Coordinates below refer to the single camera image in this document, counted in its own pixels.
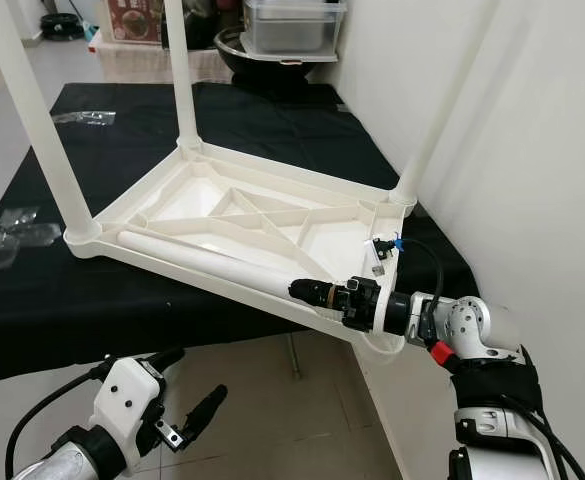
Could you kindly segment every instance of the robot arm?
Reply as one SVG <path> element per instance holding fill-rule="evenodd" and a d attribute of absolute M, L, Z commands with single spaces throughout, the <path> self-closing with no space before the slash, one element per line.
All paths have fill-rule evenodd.
<path fill-rule="evenodd" d="M 374 246 L 386 253 L 398 242 L 375 240 Z M 289 286 L 292 298 L 341 312 L 344 328 L 404 336 L 451 373 L 456 437 L 463 446 L 450 453 L 450 480 L 564 480 L 561 457 L 579 480 L 585 479 L 550 429 L 536 369 L 502 309 L 488 308 L 477 297 L 441 298 L 440 288 L 435 295 L 384 293 L 363 277 L 344 284 L 297 279 Z M 132 475 L 160 441 L 173 451 L 185 448 L 210 422 L 227 389 L 217 387 L 188 415 L 182 430 L 168 426 L 162 418 L 160 372 L 181 356 L 182 351 L 140 362 L 106 361 L 108 374 L 95 400 L 91 430 L 73 427 L 49 458 L 15 478 L 111 480 L 122 471 Z"/>
<path fill-rule="evenodd" d="M 290 286 L 295 298 L 341 310 L 347 327 L 371 331 L 380 318 L 384 332 L 427 348 L 452 374 L 456 436 L 464 446 L 450 453 L 451 480 L 567 478 L 533 413 L 547 424 L 536 369 L 503 309 L 478 297 L 435 299 L 421 292 L 394 292 L 377 305 L 379 291 L 374 280 L 360 277 L 343 285 L 302 279 Z"/>
<path fill-rule="evenodd" d="M 97 369 L 107 371 L 94 400 L 90 430 L 74 426 L 52 446 L 44 460 L 27 467 L 18 480 L 112 480 L 132 476 L 141 457 L 161 442 L 173 452 L 195 441 L 227 395 L 219 385 L 188 414 L 185 426 L 170 426 L 163 418 L 166 382 L 161 372 L 183 357 L 171 350 L 143 360 L 106 359 Z"/>

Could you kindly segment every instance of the black tablecloth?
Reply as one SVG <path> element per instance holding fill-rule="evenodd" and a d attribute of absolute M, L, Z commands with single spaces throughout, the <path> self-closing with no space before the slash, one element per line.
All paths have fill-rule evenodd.
<path fill-rule="evenodd" d="M 229 85 L 194 86 L 204 141 L 391 188 L 397 175 L 358 120 L 326 85 L 294 94 Z M 66 85 L 53 113 L 116 112 L 111 126 L 60 124 L 92 214 L 97 214 L 175 147 L 171 85 Z M 6 208 L 38 206 L 37 222 L 61 217 L 30 150 L 3 199 Z M 472 274 L 434 222 L 411 217 L 405 236 L 426 241 L 443 258 L 449 296 L 476 294 Z M 397 289 L 432 290 L 427 257 L 406 254 Z M 24 248 L 0 271 L 0 378 L 129 355 L 289 332 L 278 317 L 108 258 L 74 258 L 61 239 Z"/>

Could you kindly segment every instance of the white plastic tube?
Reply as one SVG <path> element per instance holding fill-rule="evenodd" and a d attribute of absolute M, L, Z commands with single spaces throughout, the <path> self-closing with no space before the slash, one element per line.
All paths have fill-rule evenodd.
<path fill-rule="evenodd" d="M 83 243 L 95 238 L 101 227 L 90 215 L 5 0 L 0 0 L 0 67 L 67 226 L 66 239 Z"/>
<path fill-rule="evenodd" d="M 168 40 L 170 41 L 170 62 L 172 63 L 176 114 L 179 121 L 179 143 L 188 148 L 196 148 L 201 144 L 201 140 L 196 130 L 188 45 L 185 38 L 181 0 L 165 0 L 165 18 L 168 26 Z"/>
<path fill-rule="evenodd" d="M 301 300 L 292 298 L 288 292 L 288 287 L 298 276 L 286 275 L 276 270 L 237 260 L 236 258 L 204 249 L 187 247 L 128 230 L 121 231 L 117 236 L 117 241 L 121 246 L 130 250 L 159 258 L 190 270 L 223 278 L 278 298 L 307 305 Z"/>
<path fill-rule="evenodd" d="M 452 82 L 445 92 L 443 101 L 434 116 L 434 121 L 428 129 L 419 153 L 410 159 L 406 165 L 401 173 L 401 178 L 399 178 L 399 183 L 396 188 L 390 190 L 389 198 L 392 202 L 403 205 L 408 209 L 411 209 L 416 205 L 416 194 L 419 185 L 421 184 L 423 174 L 425 173 L 425 169 L 432 159 L 434 150 L 441 139 L 441 135 L 445 130 L 448 120 L 452 116 L 452 112 L 454 111 L 456 102 L 459 99 L 463 85 L 465 85 L 470 72 L 472 71 L 472 65 L 474 65 L 474 60 L 479 53 L 483 40 L 488 32 L 490 24 L 492 23 L 497 6 L 498 2 L 496 0 L 490 0 L 487 2 L 485 7 L 486 11 L 483 14 L 476 34 L 465 52 L 465 55 L 461 59 Z"/>

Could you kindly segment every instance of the wire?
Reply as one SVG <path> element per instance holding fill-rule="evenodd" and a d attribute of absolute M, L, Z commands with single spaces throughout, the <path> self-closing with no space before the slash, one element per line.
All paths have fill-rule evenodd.
<path fill-rule="evenodd" d="M 52 392 L 50 395 L 48 395 L 43 400 L 41 400 L 39 403 L 37 403 L 34 407 L 32 407 L 32 409 L 28 413 L 26 413 L 23 416 L 23 418 L 21 420 L 19 420 L 19 423 L 16 424 L 16 427 L 14 427 L 14 430 L 12 431 L 12 434 L 10 435 L 10 439 L 8 440 L 8 445 L 5 449 L 5 478 L 6 478 L 6 480 L 10 480 L 14 476 L 14 449 L 16 448 L 16 441 L 19 439 L 19 435 L 21 434 L 21 432 L 23 431 L 25 426 L 28 424 L 28 422 L 30 420 L 32 420 L 32 418 L 34 418 L 34 416 L 37 413 L 39 413 L 41 410 L 43 410 L 45 407 L 47 407 L 49 404 L 51 404 L 54 400 L 61 397 L 62 395 L 65 395 L 70 390 L 78 387 L 82 383 L 84 383 L 92 378 L 95 378 L 95 377 L 93 376 L 93 372 L 91 370 L 87 373 L 84 373 L 80 377 L 75 378 L 71 382 L 66 383 L 61 388 Z"/>
<path fill-rule="evenodd" d="M 545 438 L 548 439 L 550 445 L 556 448 L 558 453 L 563 458 L 565 458 L 565 461 L 568 462 L 568 465 L 570 465 L 570 468 L 572 469 L 572 471 L 579 480 L 585 480 L 585 472 L 579 465 L 579 462 L 576 461 L 572 453 L 570 453 L 567 447 L 563 445 L 563 442 L 561 442 L 561 440 L 559 440 L 559 438 L 552 432 L 552 429 L 549 427 L 549 425 L 543 423 L 541 420 L 536 418 L 532 414 L 532 412 L 530 412 L 527 408 L 525 408 L 521 403 L 519 403 L 514 398 L 509 397 L 508 395 L 505 394 L 501 394 L 500 397 L 505 404 L 507 404 L 510 408 L 512 408 L 517 413 L 525 417 L 527 421 L 534 425 L 534 427 L 539 432 L 541 432 L 545 436 Z"/>
<path fill-rule="evenodd" d="M 76 12 L 76 16 L 77 16 L 77 17 L 79 17 L 79 20 L 83 21 L 83 15 L 81 15 L 81 14 L 79 13 L 79 9 L 78 9 L 78 8 L 76 8 L 76 5 L 74 5 L 74 2 L 73 2 L 72 0 L 69 0 L 69 1 L 70 1 L 70 5 L 72 5 L 72 8 L 73 8 L 73 9 L 74 9 L 74 11 Z"/>
<path fill-rule="evenodd" d="M 525 359 L 525 364 L 530 365 L 530 366 L 534 366 L 534 362 L 532 361 L 532 357 L 530 356 L 530 353 L 528 352 L 527 348 L 525 348 L 524 345 L 521 345 L 521 353 L 523 354 L 523 358 Z M 545 415 L 545 411 L 543 409 L 543 399 L 542 398 L 540 399 L 540 404 L 537 407 L 537 412 L 539 413 L 539 416 L 545 422 L 545 425 L 552 432 L 552 427 L 550 426 L 550 421 L 548 420 L 548 417 Z M 561 453 L 557 449 L 556 445 L 554 445 L 554 443 L 552 443 L 552 442 L 550 442 L 550 448 L 552 449 L 552 456 L 554 457 L 554 461 L 556 462 L 556 468 L 559 471 L 559 479 L 560 480 L 568 480 L 568 472 L 565 471 L 565 465 L 563 464 L 563 457 L 561 457 Z"/>
<path fill-rule="evenodd" d="M 428 333 L 430 336 L 433 337 L 425 338 L 425 344 L 430 347 L 436 342 L 436 326 L 434 324 L 434 310 L 436 309 L 437 303 L 439 303 L 439 299 L 441 298 L 441 294 L 443 293 L 443 279 L 444 279 L 444 272 L 443 272 L 443 264 L 439 259 L 438 255 L 430 248 L 427 244 L 421 242 L 420 240 L 416 240 L 414 238 L 402 238 L 401 242 L 404 244 L 412 244 L 419 247 L 423 250 L 428 257 L 432 260 L 434 264 L 434 268 L 436 269 L 436 287 L 434 289 L 434 296 L 430 303 L 428 304 L 428 309 L 426 310 L 426 317 L 428 320 Z"/>

